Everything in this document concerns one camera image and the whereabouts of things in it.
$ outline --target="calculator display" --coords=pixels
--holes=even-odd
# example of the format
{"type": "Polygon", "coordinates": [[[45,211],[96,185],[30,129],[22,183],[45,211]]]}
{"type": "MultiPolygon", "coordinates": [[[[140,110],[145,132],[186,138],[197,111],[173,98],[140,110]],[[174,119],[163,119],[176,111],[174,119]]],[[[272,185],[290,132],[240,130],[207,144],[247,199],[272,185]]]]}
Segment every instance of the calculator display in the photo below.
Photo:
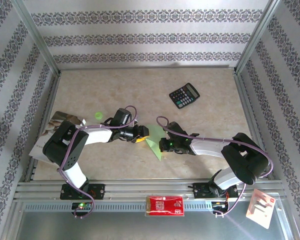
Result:
{"type": "Polygon", "coordinates": [[[193,90],[193,88],[188,84],[186,87],[189,89],[189,91],[192,93],[192,95],[196,98],[198,97],[198,94],[193,90]]]}

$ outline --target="yellow object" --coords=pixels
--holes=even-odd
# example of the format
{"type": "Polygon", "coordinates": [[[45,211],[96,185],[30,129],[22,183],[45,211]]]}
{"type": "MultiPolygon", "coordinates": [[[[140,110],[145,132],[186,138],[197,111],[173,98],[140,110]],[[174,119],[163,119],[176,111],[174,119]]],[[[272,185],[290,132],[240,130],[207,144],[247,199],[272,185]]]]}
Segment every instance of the yellow object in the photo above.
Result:
{"type": "Polygon", "coordinates": [[[140,142],[142,142],[143,140],[146,140],[147,137],[149,137],[149,136],[144,136],[143,138],[138,138],[135,142],[136,142],[136,143],[140,143],[140,142]]]}

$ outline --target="green bottle cap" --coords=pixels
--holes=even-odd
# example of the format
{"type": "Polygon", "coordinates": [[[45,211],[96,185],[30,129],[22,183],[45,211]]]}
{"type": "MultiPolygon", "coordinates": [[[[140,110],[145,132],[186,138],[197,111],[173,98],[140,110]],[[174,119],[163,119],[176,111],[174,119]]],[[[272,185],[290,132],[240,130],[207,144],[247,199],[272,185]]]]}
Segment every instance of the green bottle cap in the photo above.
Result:
{"type": "Polygon", "coordinates": [[[95,119],[100,120],[104,117],[104,115],[102,114],[102,112],[98,111],[94,114],[95,119]]]}

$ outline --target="wall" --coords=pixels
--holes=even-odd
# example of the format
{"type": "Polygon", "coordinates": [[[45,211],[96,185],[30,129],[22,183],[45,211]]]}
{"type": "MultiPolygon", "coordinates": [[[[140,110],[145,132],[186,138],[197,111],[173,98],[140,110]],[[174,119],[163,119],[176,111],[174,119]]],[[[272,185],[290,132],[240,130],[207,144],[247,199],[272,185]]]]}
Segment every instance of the wall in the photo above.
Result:
{"type": "Polygon", "coordinates": [[[9,0],[0,0],[0,236],[29,162],[52,72],[9,0]]]}
{"type": "Polygon", "coordinates": [[[300,230],[300,0],[280,3],[241,77],[300,230]]]}
{"type": "Polygon", "coordinates": [[[268,0],[26,0],[60,69],[234,67],[268,0]]]}

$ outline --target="calculator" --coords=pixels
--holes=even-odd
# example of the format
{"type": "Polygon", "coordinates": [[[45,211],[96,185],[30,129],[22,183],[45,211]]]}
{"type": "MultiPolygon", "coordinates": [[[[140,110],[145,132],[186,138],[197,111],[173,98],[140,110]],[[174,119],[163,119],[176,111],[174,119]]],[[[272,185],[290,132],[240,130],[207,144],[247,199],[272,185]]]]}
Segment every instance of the calculator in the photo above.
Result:
{"type": "Polygon", "coordinates": [[[188,82],[183,87],[170,93],[169,97],[178,109],[182,109],[197,100],[200,97],[200,94],[195,87],[188,82]]]}

